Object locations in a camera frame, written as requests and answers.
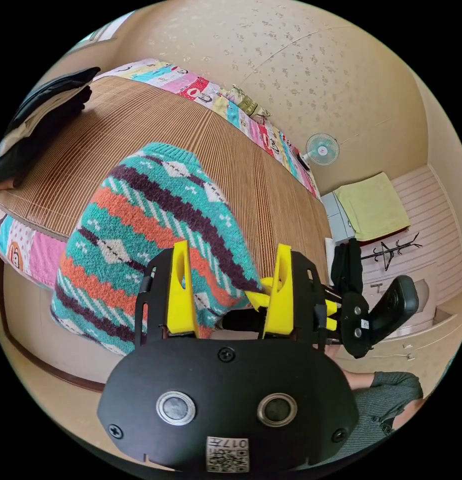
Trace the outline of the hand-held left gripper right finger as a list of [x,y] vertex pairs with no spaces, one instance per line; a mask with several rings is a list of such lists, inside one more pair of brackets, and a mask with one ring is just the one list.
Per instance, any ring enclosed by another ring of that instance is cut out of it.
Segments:
[[289,337],[294,330],[292,249],[278,244],[263,338]]

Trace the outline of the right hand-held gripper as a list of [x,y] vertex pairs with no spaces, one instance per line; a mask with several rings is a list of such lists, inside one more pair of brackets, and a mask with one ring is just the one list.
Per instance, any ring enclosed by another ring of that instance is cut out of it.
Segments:
[[[258,330],[264,330],[264,324],[269,305],[272,277],[261,279],[264,293],[246,292],[247,298],[253,307],[253,313],[257,317]],[[369,305],[365,298],[356,292],[347,292],[343,296],[338,295],[331,287],[324,285],[324,299],[318,300],[318,304],[325,305],[325,322],[320,332],[320,350],[324,352],[331,345],[342,346],[346,352],[355,359],[363,358],[371,349],[370,324],[367,320]],[[311,330],[319,328],[319,319],[314,313],[314,307],[305,307],[304,314],[299,316],[295,313],[297,303],[293,299],[294,329],[299,328],[299,321],[310,320]]]

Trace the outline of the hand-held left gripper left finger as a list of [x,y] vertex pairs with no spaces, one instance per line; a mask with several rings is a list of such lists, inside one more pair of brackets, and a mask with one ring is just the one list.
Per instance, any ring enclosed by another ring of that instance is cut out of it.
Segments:
[[197,335],[199,333],[190,250],[186,240],[175,243],[172,249],[165,320],[169,335]]

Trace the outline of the person's right hand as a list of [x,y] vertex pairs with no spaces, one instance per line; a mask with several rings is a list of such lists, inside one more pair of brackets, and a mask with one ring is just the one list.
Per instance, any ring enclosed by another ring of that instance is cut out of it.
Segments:
[[324,353],[328,356],[334,363],[341,369],[342,373],[344,374],[350,388],[352,390],[362,390],[370,388],[374,379],[375,379],[375,372],[366,372],[366,373],[356,373],[348,371],[341,366],[338,365],[335,357],[340,349],[339,345],[328,345],[326,344],[324,347]]

